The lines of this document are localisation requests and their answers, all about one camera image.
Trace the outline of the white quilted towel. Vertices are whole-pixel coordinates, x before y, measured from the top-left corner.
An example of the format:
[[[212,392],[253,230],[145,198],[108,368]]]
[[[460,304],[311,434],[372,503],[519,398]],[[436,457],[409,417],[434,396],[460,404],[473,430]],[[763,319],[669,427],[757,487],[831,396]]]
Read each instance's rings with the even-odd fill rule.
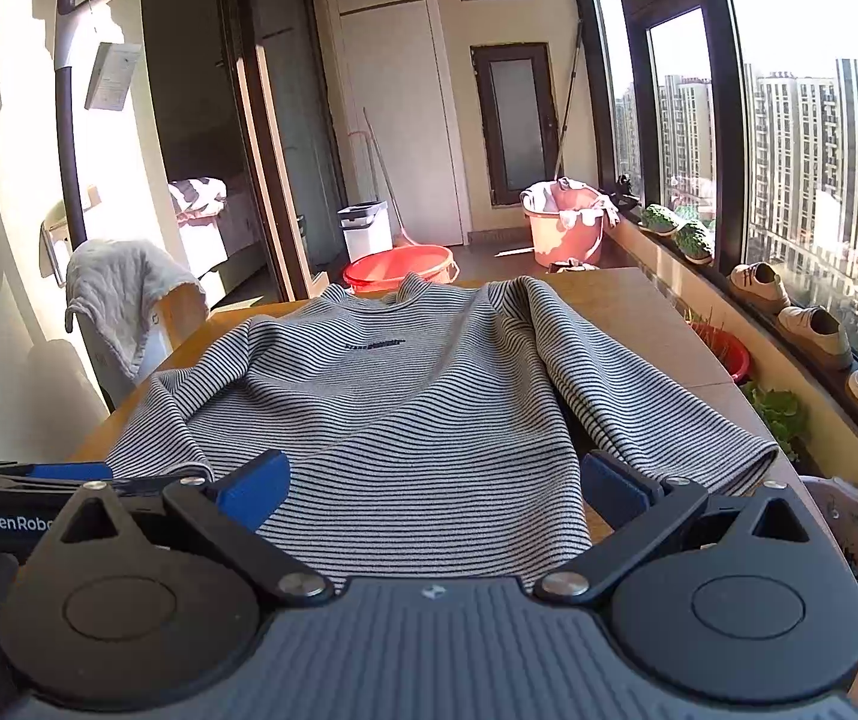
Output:
[[[86,241],[71,254],[65,281],[66,332],[77,328],[74,314],[110,333],[133,328],[179,284],[196,284],[205,293],[186,266],[146,241]]]

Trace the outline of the green potted plant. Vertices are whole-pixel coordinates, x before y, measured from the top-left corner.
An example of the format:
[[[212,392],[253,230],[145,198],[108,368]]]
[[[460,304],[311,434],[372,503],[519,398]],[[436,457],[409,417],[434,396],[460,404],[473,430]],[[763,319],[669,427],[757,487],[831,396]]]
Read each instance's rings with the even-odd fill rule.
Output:
[[[714,260],[714,236],[699,221],[681,224],[673,232],[673,242],[683,257],[692,265],[709,265]]]
[[[639,213],[639,226],[644,231],[652,232],[655,236],[666,238],[673,236],[685,222],[681,216],[676,215],[675,211],[665,205],[653,203],[642,208]]]

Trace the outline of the green potted plant near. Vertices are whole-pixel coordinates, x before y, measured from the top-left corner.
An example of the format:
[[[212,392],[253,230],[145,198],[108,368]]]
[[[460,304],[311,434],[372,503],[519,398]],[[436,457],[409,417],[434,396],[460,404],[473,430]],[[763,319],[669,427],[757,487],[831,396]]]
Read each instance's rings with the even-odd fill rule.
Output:
[[[714,260],[714,236],[699,221],[681,224],[673,232],[673,242],[683,257],[692,265],[709,265]]]

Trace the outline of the white trash bin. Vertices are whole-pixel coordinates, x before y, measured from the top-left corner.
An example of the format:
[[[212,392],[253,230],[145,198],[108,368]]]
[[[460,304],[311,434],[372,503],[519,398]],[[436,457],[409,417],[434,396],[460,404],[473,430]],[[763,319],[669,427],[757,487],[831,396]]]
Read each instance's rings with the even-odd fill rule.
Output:
[[[393,234],[387,203],[345,206],[338,211],[338,220],[351,262],[392,249]]]

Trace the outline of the grey black striped sweater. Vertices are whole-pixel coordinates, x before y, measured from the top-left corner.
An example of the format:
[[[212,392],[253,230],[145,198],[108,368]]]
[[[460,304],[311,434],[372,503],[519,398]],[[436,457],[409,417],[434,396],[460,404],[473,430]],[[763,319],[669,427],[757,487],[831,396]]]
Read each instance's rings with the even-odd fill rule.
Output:
[[[107,461],[221,479],[278,450],[291,483],[260,535],[333,582],[535,582],[589,547],[590,449],[713,493],[746,491],[777,455],[544,281],[408,278],[253,317],[155,374]]]

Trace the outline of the red plastic bucket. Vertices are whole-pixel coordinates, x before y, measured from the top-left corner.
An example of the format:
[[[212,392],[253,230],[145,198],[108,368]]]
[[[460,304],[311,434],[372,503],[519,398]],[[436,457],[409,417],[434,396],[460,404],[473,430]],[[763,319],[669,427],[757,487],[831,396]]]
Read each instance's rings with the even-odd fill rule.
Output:
[[[400,245],[351,262],[343,270],[343,281],[354,293],[385,293],[400,288],[409,275],[449,284],[458,280],[460,268],[452,250],[443,245]]]

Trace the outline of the leafy green plant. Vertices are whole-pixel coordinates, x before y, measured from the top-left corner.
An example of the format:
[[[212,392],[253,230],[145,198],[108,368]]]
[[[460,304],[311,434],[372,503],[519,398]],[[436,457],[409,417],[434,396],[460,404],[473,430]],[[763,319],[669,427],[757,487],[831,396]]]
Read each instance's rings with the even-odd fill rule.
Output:
[[[799,463],[810,427],[808,411],[802,400],[790,390],[766,390],[753,380],[743,383],[740,390],[788,460]]]

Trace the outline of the red pot with grass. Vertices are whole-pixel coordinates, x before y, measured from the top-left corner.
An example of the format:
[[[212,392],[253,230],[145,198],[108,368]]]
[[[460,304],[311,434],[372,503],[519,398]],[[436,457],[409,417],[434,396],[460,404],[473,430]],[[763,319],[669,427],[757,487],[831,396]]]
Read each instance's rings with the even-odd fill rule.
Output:
[[[717,361],[725,367],[733,382],[742,385],[748,380],[749,371],[751,371],[751,355],[748,348],[735,335],[706,322],[691,322],[689,327],[703,340]]]

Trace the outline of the mop pole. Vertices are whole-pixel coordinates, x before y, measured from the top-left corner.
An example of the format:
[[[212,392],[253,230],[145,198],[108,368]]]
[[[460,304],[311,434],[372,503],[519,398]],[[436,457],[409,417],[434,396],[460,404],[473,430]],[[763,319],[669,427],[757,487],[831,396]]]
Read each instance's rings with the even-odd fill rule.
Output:
[[[574,48],[572,49],[571,65],[569,65],[568,84],[566,85],[566,96],[562,105],[561,124],[557,134],[556,163],[554,163],[553,179],[559,179],[562,174],[562,161],[564,161],[564,143],[569,132],[569,115],[571,115],[572,96],[574,96],[575,78],[579,70],[579,57],[584,44],[582,36],[582,20],[575,23]]]

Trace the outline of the green potted plant far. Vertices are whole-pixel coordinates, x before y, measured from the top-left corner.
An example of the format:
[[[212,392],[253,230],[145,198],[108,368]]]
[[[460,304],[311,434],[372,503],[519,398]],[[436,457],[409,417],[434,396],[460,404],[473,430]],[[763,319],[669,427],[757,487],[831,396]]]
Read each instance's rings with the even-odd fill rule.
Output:
[[[644,231],[652,232],[655,236],[666,238],[673,236],[685,222],[681,216],[676,215],[675,211],[665,205],[653,203],[642,208],[639,213],[639,226]]]

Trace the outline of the beige shoe on sill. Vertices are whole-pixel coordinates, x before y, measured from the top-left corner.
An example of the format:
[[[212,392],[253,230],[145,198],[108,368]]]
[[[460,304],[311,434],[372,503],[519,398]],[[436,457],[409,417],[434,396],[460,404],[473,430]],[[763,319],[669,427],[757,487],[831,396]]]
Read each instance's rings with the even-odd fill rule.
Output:
[[[790,305],[779,273],[766,262],[737,265],[728,275],[733,294],[760,312],[777,316]]]
[[[852,349],[844,325],[821,305],[788,305],[777,314],[777,328],[797,348],[828,371],[852,366]]]

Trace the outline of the pink bucket with cloth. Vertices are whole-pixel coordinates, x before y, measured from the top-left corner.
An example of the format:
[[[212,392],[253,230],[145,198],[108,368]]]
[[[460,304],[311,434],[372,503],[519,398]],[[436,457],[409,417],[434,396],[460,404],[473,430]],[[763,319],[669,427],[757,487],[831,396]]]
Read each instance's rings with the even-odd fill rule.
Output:
[[[608,195],[569,177],[537,182],[520,198],[539,265],[569,260],[596,265],[605,232],[619,223],[618,208]]]

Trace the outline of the white chair under towel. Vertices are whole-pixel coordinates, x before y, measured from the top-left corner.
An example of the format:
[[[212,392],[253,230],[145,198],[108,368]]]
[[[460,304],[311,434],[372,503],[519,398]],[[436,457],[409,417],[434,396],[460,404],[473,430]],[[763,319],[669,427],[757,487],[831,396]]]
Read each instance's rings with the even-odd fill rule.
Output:
[[[190,283],[173,288],[144,310],[133,328],[121,332],[110,333],[89,317],[74,314],[109,411],[120,406],[208,316],[205,293]]]

